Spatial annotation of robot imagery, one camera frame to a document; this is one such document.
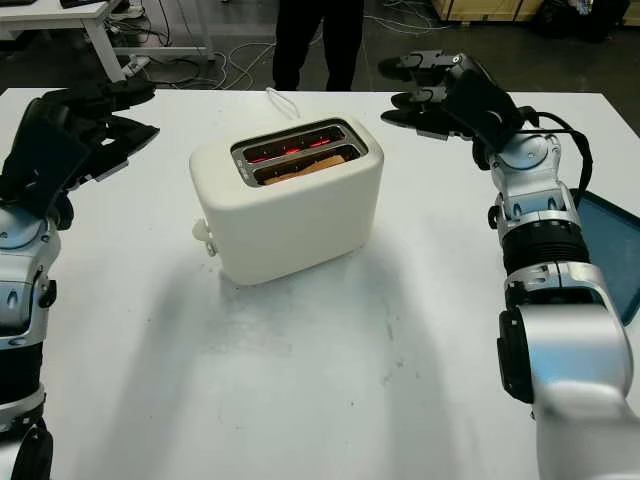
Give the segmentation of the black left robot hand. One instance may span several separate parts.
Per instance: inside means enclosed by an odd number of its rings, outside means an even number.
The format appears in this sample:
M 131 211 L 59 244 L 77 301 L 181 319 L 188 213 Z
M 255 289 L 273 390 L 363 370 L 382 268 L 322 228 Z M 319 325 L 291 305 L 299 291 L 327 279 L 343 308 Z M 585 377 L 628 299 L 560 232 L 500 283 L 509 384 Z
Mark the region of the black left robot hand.
M 33 140 L 36 159 L 53 171 L 52 188 L 68 192 L 100 181 L 128 165 L 159 129 L 120 113 L 154 98 L 156 87 L 142 79 L 90 81 L 51 90 L 32 100 L 16 133 L 16 144 Z

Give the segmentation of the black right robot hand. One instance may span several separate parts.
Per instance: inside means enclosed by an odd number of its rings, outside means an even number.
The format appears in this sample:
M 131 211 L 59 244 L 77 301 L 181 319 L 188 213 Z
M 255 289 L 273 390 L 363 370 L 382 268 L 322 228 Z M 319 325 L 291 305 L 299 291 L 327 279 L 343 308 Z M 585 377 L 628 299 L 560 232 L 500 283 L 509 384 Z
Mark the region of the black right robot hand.
M 479 75 L 491 86 L 496 84 L 480 62 L 464 53 L 418 50 L 384 59 L 379 62 L 378 70 L 387 79 L 414 84 L 412 90 L 391 97 L 394 108 L 381 115 L 383 121 L 394 126 L 413 128 L 420 135 L 439 140 L 451 136 L 470 140 L 476 165 L 483 171 L 490 168 L 486 147 L 478 136 L 442 106 L 466 72 Z

